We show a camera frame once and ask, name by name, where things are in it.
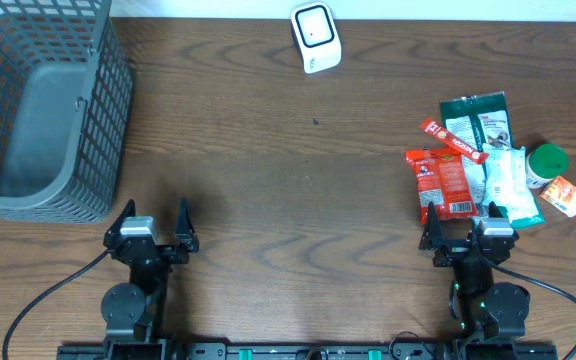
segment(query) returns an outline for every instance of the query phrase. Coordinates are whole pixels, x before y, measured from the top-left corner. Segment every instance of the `small orange packet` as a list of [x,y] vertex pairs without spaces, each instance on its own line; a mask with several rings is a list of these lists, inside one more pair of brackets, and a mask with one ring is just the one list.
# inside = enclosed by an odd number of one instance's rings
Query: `small orange packet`
[[568,217],[576,216],[576,186],[561,176],[546,186],[541,197]]
[[406,161],[417,176],[421,223],[428,221],[432,202],[439,220],[477,216],[461,154],[453,148],[406,151]]

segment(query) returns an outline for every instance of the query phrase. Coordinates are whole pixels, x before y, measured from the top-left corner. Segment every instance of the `gray plastic basket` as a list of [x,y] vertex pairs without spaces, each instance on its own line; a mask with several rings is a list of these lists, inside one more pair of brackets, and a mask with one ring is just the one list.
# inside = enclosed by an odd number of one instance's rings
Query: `gray plastic basket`
[[0,218],[112,204],[133,80],[102,0],[0,0]]

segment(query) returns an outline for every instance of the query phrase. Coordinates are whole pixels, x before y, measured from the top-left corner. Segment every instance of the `white device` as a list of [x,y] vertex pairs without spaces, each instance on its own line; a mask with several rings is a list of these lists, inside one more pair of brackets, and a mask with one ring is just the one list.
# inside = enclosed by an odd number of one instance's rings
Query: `white device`
[[341,41],[330,8],[326,4],[316,2],[298,7],[292,12],[290,19],[292,37],[307,74],[339,64]]
[[158,245],[159,243],[159,230],[155,223],[155,218],[152,216],[127,217],[121,224],[119,234],[124,238],[132,236],[148,236],[152,238],[155,245]]

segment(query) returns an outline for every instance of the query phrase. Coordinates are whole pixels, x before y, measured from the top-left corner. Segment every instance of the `orange box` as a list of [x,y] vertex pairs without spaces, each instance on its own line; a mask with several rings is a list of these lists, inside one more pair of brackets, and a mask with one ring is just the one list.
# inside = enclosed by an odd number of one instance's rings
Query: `orange box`
[[561,176],[557,176],[546,186],[541,197],[568,217],[576,215],[576,186]]

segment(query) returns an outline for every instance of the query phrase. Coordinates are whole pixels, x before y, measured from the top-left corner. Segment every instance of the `wood grain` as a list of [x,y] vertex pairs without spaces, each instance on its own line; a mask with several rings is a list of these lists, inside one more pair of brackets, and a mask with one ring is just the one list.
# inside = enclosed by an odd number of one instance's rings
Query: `wood grain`
[[[167,328],[233,342],[385,341],[454,333],[451,273],[417,250],[405,149],[438,102],[505,90],[518,145],[548,139],[576,184],[576,24],[339,21],[342,63],[306,76],[285,21],[113,19],[136,89],[115,212],[97,225],[0,221],[0,346],[19,311],[103,250],[129,199],[172,233],[190,200],[201,252],[171,281]],[[539,199],[509,268],[576,294],[576,218]],[[22,322],[12,359],[97,342],[106,259]],[[508,280],[498,275],[496,279]],[[528,339],[561,355],[576,308],[531,285]]]

